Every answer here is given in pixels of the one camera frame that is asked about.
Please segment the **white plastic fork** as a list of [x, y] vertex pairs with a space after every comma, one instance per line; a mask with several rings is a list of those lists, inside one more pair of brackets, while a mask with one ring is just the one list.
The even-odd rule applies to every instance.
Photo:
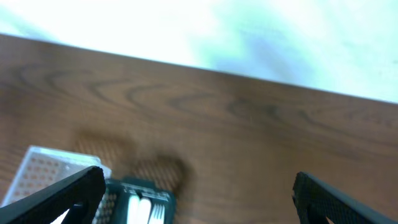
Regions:
[[161, 204], [155, 204], [148, 224], [164, 224], [165, 220], [165, 206]]

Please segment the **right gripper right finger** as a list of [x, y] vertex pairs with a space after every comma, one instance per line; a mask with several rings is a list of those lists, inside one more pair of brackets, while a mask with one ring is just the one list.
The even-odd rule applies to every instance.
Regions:
[[306, 172], [297, 173], [292, 200], [301, 224], [395, 223]]

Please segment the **pale blue plastic fork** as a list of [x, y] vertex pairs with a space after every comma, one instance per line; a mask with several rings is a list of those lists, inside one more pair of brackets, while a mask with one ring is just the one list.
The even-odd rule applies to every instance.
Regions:
[[139, 221], [138, 211], [139, 211], [140, 198], [138, 195], [132, 195], [128, 201], [127, 208], [127, 224], [136, 224]]

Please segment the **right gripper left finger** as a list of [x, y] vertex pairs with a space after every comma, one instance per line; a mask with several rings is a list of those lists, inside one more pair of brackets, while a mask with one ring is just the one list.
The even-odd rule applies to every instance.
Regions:
[[1, 223], [91, 223], [105, 193], [102, 168], [90, 166], [1, 208]]

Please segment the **pink plastic fork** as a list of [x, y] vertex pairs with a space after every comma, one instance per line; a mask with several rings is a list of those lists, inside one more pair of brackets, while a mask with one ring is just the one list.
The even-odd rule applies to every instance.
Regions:
[[148, 224], [152, 203], [148, 198], [142, 198], [139, 201], [135, 224]]

